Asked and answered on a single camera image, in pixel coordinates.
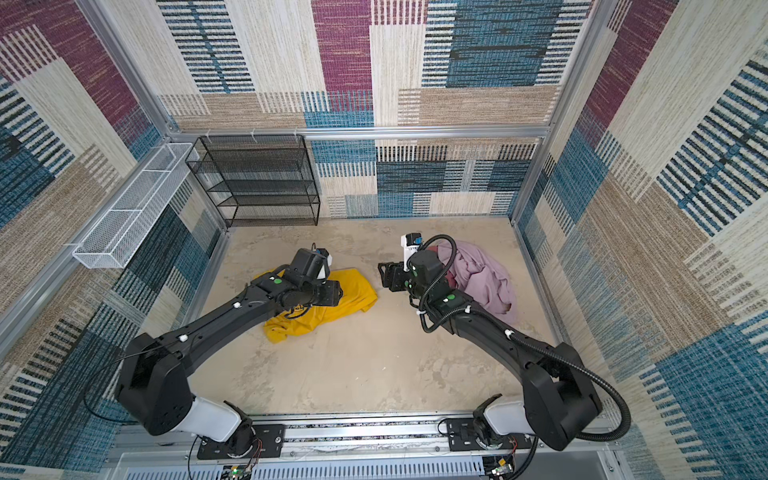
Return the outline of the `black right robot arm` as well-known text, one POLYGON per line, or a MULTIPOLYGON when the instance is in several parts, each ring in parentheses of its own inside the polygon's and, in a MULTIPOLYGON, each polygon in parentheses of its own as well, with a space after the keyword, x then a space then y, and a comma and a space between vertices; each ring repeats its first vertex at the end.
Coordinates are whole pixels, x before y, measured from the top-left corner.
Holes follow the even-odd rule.
POLYGON ((558 451, 575 439, 609 441, 609 434, 587 429, 603 411, 598 392, 609 386, 583 365, 574 348, 533 339, 451 287, 445 265, 432 250, 380 263, 377 269, 383 287, 409 294, 424 332, 444 329, 475 344, 519 381, 522 400, 495 395, 475 409, 473 430, 481 446, 494 447, 511 434, 535 436, 558 451))

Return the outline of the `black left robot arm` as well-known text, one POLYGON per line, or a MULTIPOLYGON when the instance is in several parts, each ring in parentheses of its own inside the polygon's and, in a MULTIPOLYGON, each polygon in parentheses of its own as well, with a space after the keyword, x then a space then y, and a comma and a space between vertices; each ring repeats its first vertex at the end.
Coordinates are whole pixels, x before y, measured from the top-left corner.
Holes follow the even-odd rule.
POLYGON ((299 249, 292 262, 263 273, 221 306, 158 337, 142 333, 125 351, 118 403, 151 436, 186 432, 230 458, 255 453, 250 417, 229 402, 195 394, 189 377, 213 354, 252 328, 289 324, 291 333, 369 310, 378 296, 356 269, 332 271, 325 249, 299 249))

